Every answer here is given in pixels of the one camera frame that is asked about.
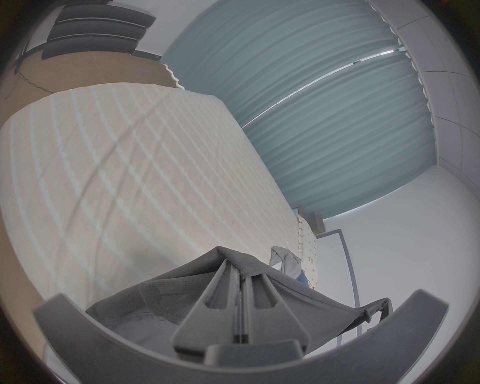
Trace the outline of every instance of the curtain fold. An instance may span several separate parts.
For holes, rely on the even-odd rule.
[[[219,0],[162,61],[221,99],[292,208],[323,218],[366,204],[436,163],[418,74],[363,0]]]

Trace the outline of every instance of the floor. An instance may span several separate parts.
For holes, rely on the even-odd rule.
[[[25,58],[17,74],[9,67],[0,79],[0,127],[16,111],[51,93],[94,84],[143,83],[176,87],[165,65],[120,52],[76,52]]]
[[[41,54],[25,58],[16,74],[10,63],[0,77],[0,127],[28,104],[72,88],[120,82],[177,86],[160,62],[125,53],[77,52],[46,60],[41,59]],[[28,347],[41,357],[45,340],[32,309],[43,300],[15,256],[1,212],[0,249],[0,302]]]

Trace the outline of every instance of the bed sheet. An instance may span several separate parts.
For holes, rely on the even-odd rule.
[[[152,84],[59,92],[0,130],[0,203],[40,295],[81,308],[217,245],[269,263],[299,223],[225,105]]]

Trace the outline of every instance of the beige bed sheet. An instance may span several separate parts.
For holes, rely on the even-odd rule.
[[[224,104],[151,84],[47,96],[0,130],[0,203],[40,295],[81,308],[222,245],[268,263],[299,225]]]

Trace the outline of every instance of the gray fabric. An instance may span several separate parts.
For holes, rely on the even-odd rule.
[[[378,305],[375,302],[373,307],[348,307],[251,255],[216,247],[190,263],[101,300],[86,312],[107,328],[121,332],[126,339],[168,354],[171,350],[166,345],[175,330],[171,325],[181,324],[225,259],[239,270],[242,279],[261,273],[270,278],[310,334],[311,344],[307,352],[363,321],[369,321],[372,308]]]
[[[284,274],[297,279],[301,273],[301,260],[295,256],[291,250],[274,245],[272,247],[272,256],[270,266],[282,263],[280,269]]]

